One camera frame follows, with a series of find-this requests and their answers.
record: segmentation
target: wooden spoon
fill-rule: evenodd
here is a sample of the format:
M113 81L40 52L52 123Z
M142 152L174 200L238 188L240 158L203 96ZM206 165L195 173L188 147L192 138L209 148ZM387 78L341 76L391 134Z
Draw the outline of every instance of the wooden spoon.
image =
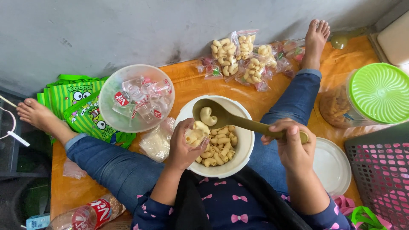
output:
M210 99L200 99L198 100L195 105L193 106L193 118L197 121L200 121L200 111L204 107L211 108L211 116L217 117L217 123L213 126L209 126L209 129L218 129L226 125L235 125L244 129L248 129L254 132L258 132L264 134L266 136L273 137L274 139L283 139L287 140L286 138L286 130L282 130L281 132L271 132L268 130L270 125L263 124L260 122L255 122L253 120L249 120L243 117L239 117L229 113L223 106L219 103L210 100ZM301 143L305 144L308 141L308 135L300 131L300 138Z

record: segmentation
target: person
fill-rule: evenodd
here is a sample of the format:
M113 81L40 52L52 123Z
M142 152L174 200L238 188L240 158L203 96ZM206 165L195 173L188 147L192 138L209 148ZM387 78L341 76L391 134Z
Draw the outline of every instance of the person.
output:
M329 35L325 21L310 23L302 69L261 119L272 124L270 131L287 130L287 141L256 133L250 161L228 178L198 178L186 170L203 152L184 143L193 118L175 127L168 161L162 164L73 132L34 99L19 103L18 115L58 139L69 159L108 188L133 214L133 230L355 229L312 169L316 137L306 127ZM306 144L301 144L300 131L309 135Z

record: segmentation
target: plastic basket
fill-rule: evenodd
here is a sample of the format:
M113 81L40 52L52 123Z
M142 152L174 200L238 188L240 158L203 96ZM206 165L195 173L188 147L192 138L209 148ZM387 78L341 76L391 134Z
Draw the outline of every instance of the plastic basket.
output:
M409 122L349 139L345 150L364 206L409 228Z

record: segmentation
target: jar of snacks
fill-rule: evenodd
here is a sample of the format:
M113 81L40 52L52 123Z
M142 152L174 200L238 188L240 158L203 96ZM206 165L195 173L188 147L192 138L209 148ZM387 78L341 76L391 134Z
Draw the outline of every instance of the jar of snacks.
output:
M325 92L319 110L340 128L404 122L409 119L409 77L386 63L364 66Z

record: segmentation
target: green lid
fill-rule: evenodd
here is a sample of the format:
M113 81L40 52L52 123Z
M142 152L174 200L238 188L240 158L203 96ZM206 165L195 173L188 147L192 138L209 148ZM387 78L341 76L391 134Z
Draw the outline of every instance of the green lid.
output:
M396 124L409 119L409 77L393 65L374 63L358 69L349 81L349 95L370 120Z

